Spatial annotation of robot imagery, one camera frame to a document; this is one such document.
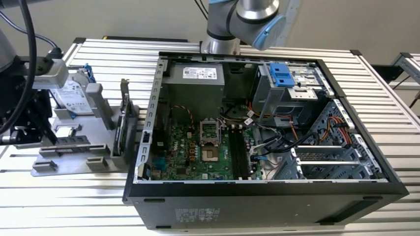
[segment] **expansion slot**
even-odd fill
[[[235,179],[248,179],[248,160],[244,136],[240,129],[229,130],[229,147],[232,157],[232,171]]]

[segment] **aluminum extrusion table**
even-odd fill
[[[87,39],[76,42],[64,59],[67,65],[93,68],[103,95],[120,103],[120,79],[129,79],[129,94],[140,111],[141,130],[159,51],[197,52],[197,43]],[[148,231],[121,195],[125,173],[32,177],[37,150],[8,147],[0,159],[0,234],[164,235],[419,235],[420,234],[420,120],[355,51],[243,46],[243,56],[323,59],[407,185],[409,196],[345,227],[251,228]]]

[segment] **power supply label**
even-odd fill
[[[216,68],[185,67],[183,70],[184,79],[216,80]]]
[[[179,223],[217,221],[220,208],[179,208],[175,209]]]

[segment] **white wall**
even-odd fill
[[[420,0],[303,0],[288,47],[359,49],[371,63],[420,52]]]
[[[68,49],[76,37],[104,35],[180,38],[199,42],[205,38],[207,21],[192,0],[51,0],[29,5],[36,33]],[[24,26],[19,8],[4,10]],[[24,34],[0,19],[0,29],[20,55],[28,54]],[[40,54],[49,46],[39,41]]]

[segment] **green motherboard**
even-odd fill
[[[195,127],[192,132],[187,126],[172,126],[167,156],[153,161],[153,180],[235,180],[228,130],[221,129],[220,144],[216,147],[203,147],[199,129]],[[215,127],[205,126],[203,135],[213,137],[213,134]],[[253,142],[251,128],[243,130],[243,136],[247,145]],[[213,151],[212,156],[205,154],[207,149]],[[261,179],[259,166],[251,178]]]

